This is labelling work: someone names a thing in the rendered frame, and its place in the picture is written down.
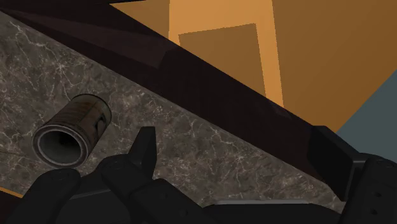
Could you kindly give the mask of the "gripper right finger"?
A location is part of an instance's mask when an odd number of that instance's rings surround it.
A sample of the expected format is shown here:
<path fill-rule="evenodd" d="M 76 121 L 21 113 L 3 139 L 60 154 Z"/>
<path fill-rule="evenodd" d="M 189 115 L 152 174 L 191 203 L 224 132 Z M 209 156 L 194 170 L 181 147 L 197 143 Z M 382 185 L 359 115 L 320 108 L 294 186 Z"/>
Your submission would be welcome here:
<path fill-rule="evenodd" d="M 326 126 L 313 126 L 308 161 L 345 202 L 337 224 L 397 224 L 397 163 L 360 153 Z"/>

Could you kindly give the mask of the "brown-labelled tin can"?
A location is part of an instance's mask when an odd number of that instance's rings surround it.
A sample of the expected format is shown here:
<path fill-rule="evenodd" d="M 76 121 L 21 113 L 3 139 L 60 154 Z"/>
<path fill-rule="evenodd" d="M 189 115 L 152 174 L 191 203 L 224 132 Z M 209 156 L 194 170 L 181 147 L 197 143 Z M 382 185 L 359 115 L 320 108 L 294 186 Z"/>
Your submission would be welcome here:
<path fill-rule="evenodd" d="M 94 94 L 73 97 L 32 135 L 32 150 L 46 165 L 76 168 L 84 164 L 111 123 L 108 103 Z"/>

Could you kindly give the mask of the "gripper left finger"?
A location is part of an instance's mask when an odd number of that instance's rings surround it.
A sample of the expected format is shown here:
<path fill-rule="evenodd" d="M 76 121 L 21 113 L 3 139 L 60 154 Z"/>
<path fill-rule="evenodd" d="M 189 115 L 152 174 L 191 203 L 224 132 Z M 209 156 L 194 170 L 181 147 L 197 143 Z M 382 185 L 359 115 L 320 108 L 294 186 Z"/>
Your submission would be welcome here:
<path fill-rule="evenodd" d="M 96 172 L 121 201 L 131 224 L 218 224 L 164 179 L 153 179 L 157 161 L 154 127 L 141 127 L 127 154 L 104 158 Z M 81 186 L 75 169 L 40 175 L 4 224 L 56 224 L 61 209 Z"/>

